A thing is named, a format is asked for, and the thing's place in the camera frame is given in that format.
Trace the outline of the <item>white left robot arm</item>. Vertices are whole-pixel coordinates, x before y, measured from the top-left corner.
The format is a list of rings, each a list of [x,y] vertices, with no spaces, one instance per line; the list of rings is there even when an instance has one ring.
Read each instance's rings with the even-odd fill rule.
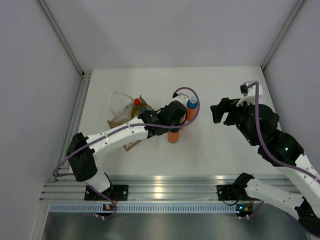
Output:
[[[169,132],[170,127],[178,126],[187,113],[186,104],[186,97],[175,97],[159,112],[146,109],[130,121],[107,131],[89,136],[81,132],[75,134],[66,156],[76,181],[93,187],[102,200],[109,199],[113,194],[112,182],[104,171],[97,168],[96,163],[129,143]]]

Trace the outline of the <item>orange bottle navy pump top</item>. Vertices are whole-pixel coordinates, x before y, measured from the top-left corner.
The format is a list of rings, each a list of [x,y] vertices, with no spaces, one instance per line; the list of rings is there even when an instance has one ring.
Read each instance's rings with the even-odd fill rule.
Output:
[[[179,137],[180,137],[179,131],[172,131],[171,130],[167,134],[167,140],[172,144],[177,143],[179,140]]]

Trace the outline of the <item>clear bottle grey cap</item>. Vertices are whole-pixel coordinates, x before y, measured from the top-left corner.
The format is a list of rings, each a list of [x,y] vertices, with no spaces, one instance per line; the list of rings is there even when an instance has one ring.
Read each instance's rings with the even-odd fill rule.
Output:
[[[145,111],[153,111],[153,108],[150,107],[149,105],[147,105],[147,106],[142,106],[142,107],[140,108],[140,110],[139,110],[138,115],[142,114],[142,113],[145,112]]]

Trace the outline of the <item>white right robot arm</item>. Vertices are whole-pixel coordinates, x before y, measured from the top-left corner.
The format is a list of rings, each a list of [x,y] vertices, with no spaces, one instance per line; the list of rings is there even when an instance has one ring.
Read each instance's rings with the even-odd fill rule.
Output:
[[[259,199],[292,216],[306,231],[320,236],[320,184],[319,174],[312,167],[302,146],[294,137],[278,129],[279,115],[264,104],[238,105],[238,99],[223,98],[210,106],[213,122],[236,126],[257,153],[282,172],[299,190],[291,193],[267,183],[248,173],[241,173],[231,185],[218,187],[221,201]]]

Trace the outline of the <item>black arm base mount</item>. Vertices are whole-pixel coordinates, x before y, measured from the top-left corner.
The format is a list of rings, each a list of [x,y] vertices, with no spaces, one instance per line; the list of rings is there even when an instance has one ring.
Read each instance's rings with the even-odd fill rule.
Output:
[[[113,185],[111,190],[106,190],[102,194],[107,196],[112,201],[127,201],[128,200],[128,185]],[[94,192],[89,186],[86,186],[84,193],[85,201],[106,201],[100,194]]]

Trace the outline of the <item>orange bottle light blue top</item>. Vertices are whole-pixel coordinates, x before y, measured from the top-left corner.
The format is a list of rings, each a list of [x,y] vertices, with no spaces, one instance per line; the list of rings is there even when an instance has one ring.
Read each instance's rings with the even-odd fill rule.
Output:
[[[192,121],[193,118],[196,116],[197,109],[198,109],[198,101],[197,98],[193,95],[189,98],[186,104],[186,109],[187,109],[187,116],[186,119],[187,121]]]

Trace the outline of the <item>yellow dish soap bottle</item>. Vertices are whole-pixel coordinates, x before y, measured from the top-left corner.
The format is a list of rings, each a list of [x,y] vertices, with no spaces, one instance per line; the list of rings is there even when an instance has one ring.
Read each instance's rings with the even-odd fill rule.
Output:
[[[133,100],[133,105],[131,108],[131,113],[130,113],[131,118],[135,117],[135,115],[140,111],[141,106],[142,106],[141,100],[139,98],[135,98]]]

